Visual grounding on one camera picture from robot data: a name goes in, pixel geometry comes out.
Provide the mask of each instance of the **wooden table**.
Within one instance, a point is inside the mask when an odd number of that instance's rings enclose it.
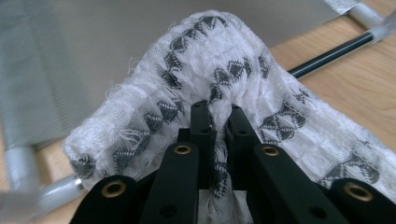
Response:
[[[396,0],[363,2],[383,15],[396,8]],[[274,46],[271,51],[277,61],[289,70],[363,31],[362,26],[344,16]],[[301,81],[396,152],[396,35],[360,49]],[[73,173],[61,151],[61,142],[59,140],[36,153],[45,185]],[[7,190],[2,145],[0,138],[0,190]],[[81,200],[64,205],[37,223],[68,223]]]

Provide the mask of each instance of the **crumpled cloth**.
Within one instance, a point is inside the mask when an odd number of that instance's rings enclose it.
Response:
[[[154,43],[130,77],[63,143],[86,189],[109,175],[136,180],[158,169],[190,107],[207,100],[217,131],[215,182],[200,190],[200,223],[252,222],[227,172],[224,124],[243,108],[263,143],[275,144],[328,188],[352,177],[396,202],[396,156],[369,131],[319,99],[280,67],[235,15],[197,13]]]

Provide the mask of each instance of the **cloth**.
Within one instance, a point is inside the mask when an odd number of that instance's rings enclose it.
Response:
[[[130,77],[64,141],[85,188],[108,175],[140,179],[158,169],[190,107],[207,100],[217,131],[214,177],[200,191],[200,223],[249,223],[243,191],[227,172],[224,124],[243,108],[263,143],[283,147],[307,176],[367,182],[396,202],[396,156],[369,131],[320,100],[280,67],[235,15],[197,13],[153,44]]]

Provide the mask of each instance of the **wood grain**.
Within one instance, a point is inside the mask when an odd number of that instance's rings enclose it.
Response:
[[[383,15],[396,0],[364,1]],[[341,17],[271,48],[287,70],[363,32],[349,17]],[[360,49],[301,79],[323,100],[372,131],[396,151],[396,35]],[[72,174],[61,140],[36,153],[43,184]],[[7,190],[7,173],[0,144],[0,190]],[[68,223],[82,198],[51,212],[37,223]]]

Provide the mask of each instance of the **black and white cloth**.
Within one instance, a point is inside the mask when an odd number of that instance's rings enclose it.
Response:
[[[85,188],[109,175],[140,179],[158,169],[190,107],[207,100],[217,131],[215,183],[200,191],[200,223],[249,223],[243,191],[227,172],[224,124],[241,106],[263,143],[287,150],[309,178],[365,181],[396,202],[396,156],[369,131],[281,68],[235,15],[197,13],[154,43],[131,76],[64,141]]]

